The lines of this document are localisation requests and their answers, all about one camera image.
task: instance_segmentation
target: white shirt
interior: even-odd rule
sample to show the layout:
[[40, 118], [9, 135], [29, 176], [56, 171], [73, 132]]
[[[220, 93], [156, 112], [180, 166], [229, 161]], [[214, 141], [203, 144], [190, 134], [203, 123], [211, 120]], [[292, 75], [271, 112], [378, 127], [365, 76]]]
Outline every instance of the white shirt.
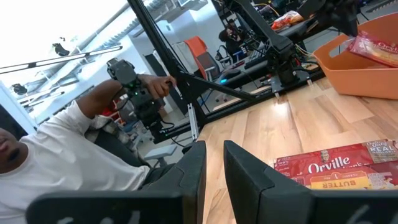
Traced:
[[91, 120], [76, 102], [21, 139], [29, 148], [17, 169], [0, 174], [0, 223], [25, 223], [39, 195], [61, 190], [136, 190], [149, 167], [132, 167], [84, 137]]

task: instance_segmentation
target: wooden tabletop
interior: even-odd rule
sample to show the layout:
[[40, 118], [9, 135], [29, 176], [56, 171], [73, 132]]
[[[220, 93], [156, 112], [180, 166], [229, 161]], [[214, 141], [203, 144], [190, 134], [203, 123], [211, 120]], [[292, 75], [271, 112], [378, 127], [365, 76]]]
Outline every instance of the wooden tabletop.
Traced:
[[272, 165], [282, 156], [384, 138], [398, 139], [398, 101], [339, 95], [327, 78], [207, 124], [198, 138], [207, 147], [203, 223], [236, 223], [225, 182], [224, 140]]

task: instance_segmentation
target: person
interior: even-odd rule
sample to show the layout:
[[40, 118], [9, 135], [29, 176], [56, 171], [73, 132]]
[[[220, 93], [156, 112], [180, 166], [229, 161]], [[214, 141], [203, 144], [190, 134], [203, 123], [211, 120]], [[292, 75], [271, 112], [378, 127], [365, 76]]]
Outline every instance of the person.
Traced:
[[233, 63], [236, 63], [238, 61], [238, 56], [234, 54], [242, 51], [240, 45], [243, 44], [243, 41], [240, 39], [240, 36], [233, 35], [233, 31], [227, 27], [220, 32], [218, 38], [225, 43], [226, 50], [231, 56]]
[[[151, 95], [169, 94], [173, 77], [139, 75]], [[100, 83], [87, 95], [19, 141], [0, 129], [0, 223], [25, 223], [24, 212], [39, 195], [62, 190], [137, 190], [171, 166], [132, 167], [85, 139], [92, 119], [122, 95], [116, 80]]]

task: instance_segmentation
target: orange tray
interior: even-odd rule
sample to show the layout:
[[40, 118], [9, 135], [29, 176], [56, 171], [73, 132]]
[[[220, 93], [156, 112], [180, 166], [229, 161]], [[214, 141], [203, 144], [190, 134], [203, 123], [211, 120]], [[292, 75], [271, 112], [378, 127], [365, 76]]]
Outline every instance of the orange tray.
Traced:
[[[398, 12], [367, 21], [358, 29], [398, 44], [397, 23]], [[348, 51], [330, 56], [346, 40], [347, 35], [340, 35], [313, 53], [335, 90], [340, 94], [398, 100], [398, 68], [386, 67]]]

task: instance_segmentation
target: hand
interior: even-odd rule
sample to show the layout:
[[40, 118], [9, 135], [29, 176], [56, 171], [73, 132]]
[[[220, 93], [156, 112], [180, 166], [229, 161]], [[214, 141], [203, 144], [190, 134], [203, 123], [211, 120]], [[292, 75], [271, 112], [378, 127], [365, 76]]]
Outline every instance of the hand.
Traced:
[[173, 86], [177, 85], [177, 81], [175, 81], [172, 76], [157, 77], [155, 75], [139, 75], [138, 77], [145, 87], [148, 88], [149, 93], [155, 100], [163, 98], [169, 94], [169, 83], [173, 84]]

